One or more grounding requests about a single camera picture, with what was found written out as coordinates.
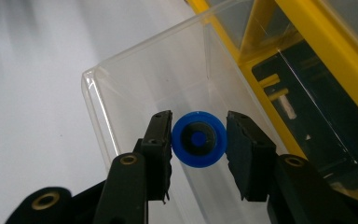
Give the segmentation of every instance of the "black center of cap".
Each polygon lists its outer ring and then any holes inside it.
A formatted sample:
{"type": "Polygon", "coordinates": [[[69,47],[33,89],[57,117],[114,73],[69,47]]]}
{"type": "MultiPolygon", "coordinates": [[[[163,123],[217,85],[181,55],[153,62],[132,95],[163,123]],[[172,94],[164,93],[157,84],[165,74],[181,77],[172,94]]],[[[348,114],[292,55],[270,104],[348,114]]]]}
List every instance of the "black center of cap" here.
{"type": "Polygon", "coordinates": [[[181,133],[183,148],[194,156],[204,156],[211,152],[216,143],[213,128],[203,122],[193,122],[185,126],[181,133]]]}

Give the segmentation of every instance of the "clear acrylic box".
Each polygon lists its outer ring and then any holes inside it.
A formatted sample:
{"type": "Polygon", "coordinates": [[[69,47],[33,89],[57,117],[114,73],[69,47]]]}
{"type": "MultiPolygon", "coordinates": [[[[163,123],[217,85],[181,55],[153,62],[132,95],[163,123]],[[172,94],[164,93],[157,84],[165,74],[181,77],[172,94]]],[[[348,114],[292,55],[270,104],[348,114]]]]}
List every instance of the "clear acrylic box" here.
{"type": "MultiPolygon", "coordinates": [[[[82,77],[82,91],[106,168],[131,152],[152,115],[206,111],[226,124],[228,110],[251,117],[286,149],[211,21],[239,4],[228,1],[107,59],[82,77]]],[[[173,154],[171,200],[149,203],[150,223],[269,223],[266,203],[241,201],[224,155],[207,168],[192,168],[173,154]]]]}

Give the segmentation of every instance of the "blue bottle cap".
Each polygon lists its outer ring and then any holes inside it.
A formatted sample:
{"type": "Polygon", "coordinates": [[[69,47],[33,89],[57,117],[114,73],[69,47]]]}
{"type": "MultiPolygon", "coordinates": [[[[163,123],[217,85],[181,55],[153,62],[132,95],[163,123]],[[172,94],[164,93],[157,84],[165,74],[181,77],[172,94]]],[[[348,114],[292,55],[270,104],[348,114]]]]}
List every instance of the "blue bottle cap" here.
{"type": "Polygon", "coordinates": [[[188,113],[173,127],[173,152],[186,165],[197,168],[210,166],[223,156],[226,147],[225,126],[207,112],[188,113]]]}

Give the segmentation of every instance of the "white surface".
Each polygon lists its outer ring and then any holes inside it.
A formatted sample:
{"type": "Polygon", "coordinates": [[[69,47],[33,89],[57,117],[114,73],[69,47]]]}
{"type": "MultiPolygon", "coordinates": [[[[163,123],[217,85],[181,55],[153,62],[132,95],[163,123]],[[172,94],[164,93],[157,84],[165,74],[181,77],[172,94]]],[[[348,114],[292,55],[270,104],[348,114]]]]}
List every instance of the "white surface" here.
{"type": "Polygon", "coordinates": [[[35,190],[105,178],[82,72],[192,15],[183,0],[0,1],[0,223],[35,190]]]}

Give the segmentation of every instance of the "yellow plastic container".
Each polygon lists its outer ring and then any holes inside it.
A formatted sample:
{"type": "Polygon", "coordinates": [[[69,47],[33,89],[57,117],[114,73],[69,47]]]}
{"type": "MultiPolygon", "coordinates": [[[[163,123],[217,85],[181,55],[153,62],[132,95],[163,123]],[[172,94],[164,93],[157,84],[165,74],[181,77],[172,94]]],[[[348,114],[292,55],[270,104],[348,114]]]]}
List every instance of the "yellow plastic container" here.
{"type": "MultiPolygon", "coordinates": [[[[220,2],[188,0],[196,13],[220,2]]],[[[237,11],[212,24],[285,146],[358,199],[358,1],[253,0],[237,11]]]]}

